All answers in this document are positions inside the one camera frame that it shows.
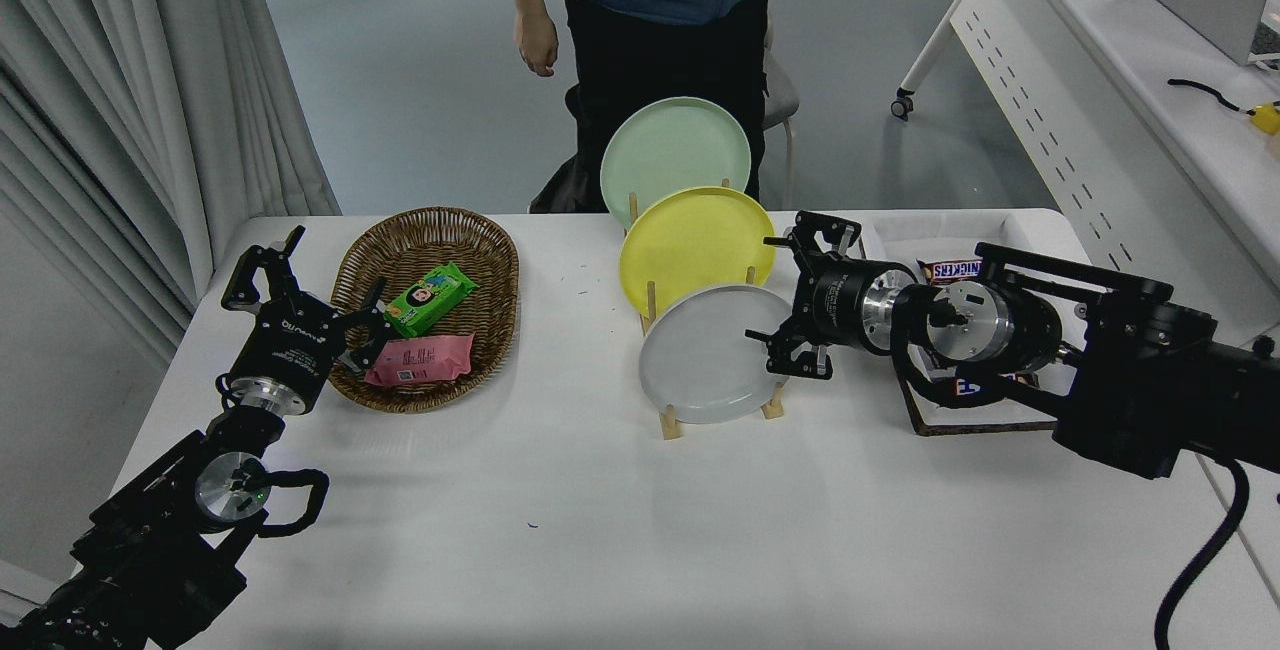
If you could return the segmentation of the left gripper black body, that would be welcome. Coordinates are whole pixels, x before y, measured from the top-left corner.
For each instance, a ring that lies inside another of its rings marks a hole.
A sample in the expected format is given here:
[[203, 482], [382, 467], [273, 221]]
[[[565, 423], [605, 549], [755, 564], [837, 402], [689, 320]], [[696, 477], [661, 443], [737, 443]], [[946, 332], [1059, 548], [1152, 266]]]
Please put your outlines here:
[[255, 328], [228, 375], [237, 404], [314, 409], [346, 343], [338, 311], [315, 296], [283, 296], [261, 305]]

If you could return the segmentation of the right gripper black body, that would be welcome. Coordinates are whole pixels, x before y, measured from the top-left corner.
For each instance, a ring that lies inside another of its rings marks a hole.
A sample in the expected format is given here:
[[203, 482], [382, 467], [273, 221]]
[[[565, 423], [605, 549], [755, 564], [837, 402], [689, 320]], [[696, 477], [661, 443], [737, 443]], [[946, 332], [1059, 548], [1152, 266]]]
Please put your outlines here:
[[870, 285], [870, 264], [852, 258], [814, 258], [803, 276], [797, 290], [805, 342], [870, 349], [863, 312]]

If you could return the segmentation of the person's right hand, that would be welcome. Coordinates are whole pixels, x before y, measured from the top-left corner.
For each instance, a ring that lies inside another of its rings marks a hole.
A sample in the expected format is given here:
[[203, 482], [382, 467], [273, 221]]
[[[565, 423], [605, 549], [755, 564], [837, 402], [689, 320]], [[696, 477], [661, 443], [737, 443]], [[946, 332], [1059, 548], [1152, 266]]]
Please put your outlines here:
[[545, 9], [518, 9], [515, 15], [515, 44], [527, 70], [540, 79], [556, 73], [559, 38], [554, 20]]

